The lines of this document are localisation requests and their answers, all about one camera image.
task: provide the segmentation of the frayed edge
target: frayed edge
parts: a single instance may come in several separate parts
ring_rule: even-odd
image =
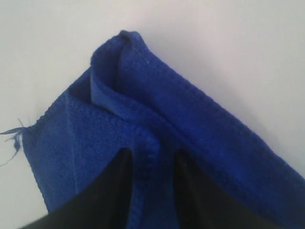
[[[8,140],[13,139],[14,140],[14,148],[15,148],[16,151],[15,151],[14,155],[7,162],[5,162],[4,164],[1,164],[0,167],[8,164],[17,155],[17,153],[19,152],[19,150],[21,148],[21,143],[20,143],[21,142],[21,137],[22,137],[22,134],[24,133],[24,131],[27,129],[27,127],[23,126],[20,119],[18,119],[18,121],[20,122],[21,127],[17,127],[17,128],[5,131],[3,133],[0,133],[0,135],[10,135],[10,134],[16,133],[13,137],[10,137],[9,139],[5,140],[5,142],[7,142]]]

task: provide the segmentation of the microfiber towel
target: microfiber towel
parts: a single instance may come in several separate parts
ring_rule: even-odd
[[[305,228],[305,181],[266,143],[122,31],[22,143],[49,212],[84,190],[122,147],[133,153],[128,229],[179,228],[173,155],[182,149],[226,193],[289,229]]]

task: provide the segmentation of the folded towel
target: folded towel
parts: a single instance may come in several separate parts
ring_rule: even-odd
[[[305,181],[244,124],[122,31],[23,130],[49,212],[84,190],[122,147],[133,153],[127,228],[179,228],[173,155],[187,151],[225,192],[285,228],[305,228]]]

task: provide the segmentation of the fleece fabric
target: fleece fabric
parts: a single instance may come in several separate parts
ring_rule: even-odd
[[[177,229],[173,154],[189,152],[225,192],[289,229],[305,228],[305,181],[255,133],[122,31],[23,131],[49,212],[84,190],[122,147],[133,153],[128,229]]]

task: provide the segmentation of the white surface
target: white surface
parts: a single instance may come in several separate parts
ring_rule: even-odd
[[[121,29],[305,176],[305,1],[0,0],[0,130],[43,114]],[[13,143],[0,137],[0,163]],[[23,152],[0,167],[0,228],[46,214]]]

